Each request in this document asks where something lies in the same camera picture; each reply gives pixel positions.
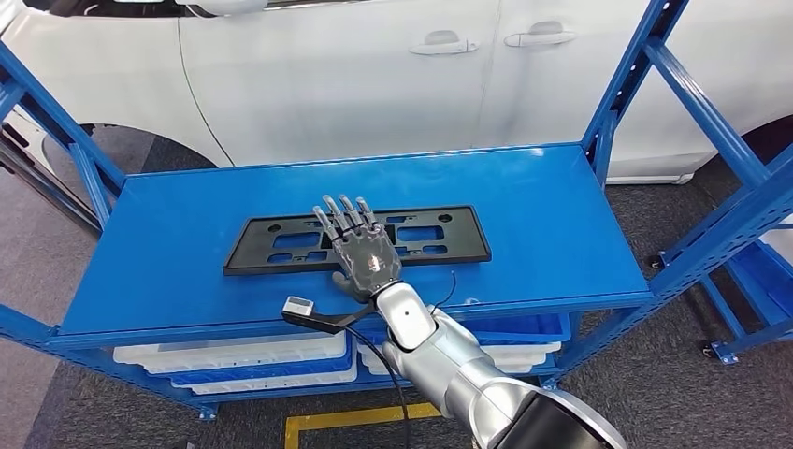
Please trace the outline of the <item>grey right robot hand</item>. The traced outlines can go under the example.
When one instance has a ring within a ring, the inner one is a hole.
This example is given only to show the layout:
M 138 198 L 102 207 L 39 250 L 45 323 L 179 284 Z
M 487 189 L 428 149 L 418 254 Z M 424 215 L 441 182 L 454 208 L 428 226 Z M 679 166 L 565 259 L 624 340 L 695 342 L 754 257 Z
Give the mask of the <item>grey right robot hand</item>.
M 323 202 L 312 211 L 341 267 L 332 274 L 336 286 L 357 302 L 367 303 L 399 282 L 399 255 L 366 200 L 359 196 L 351 201 L 345 195 L 335 200 L 324 195 Z

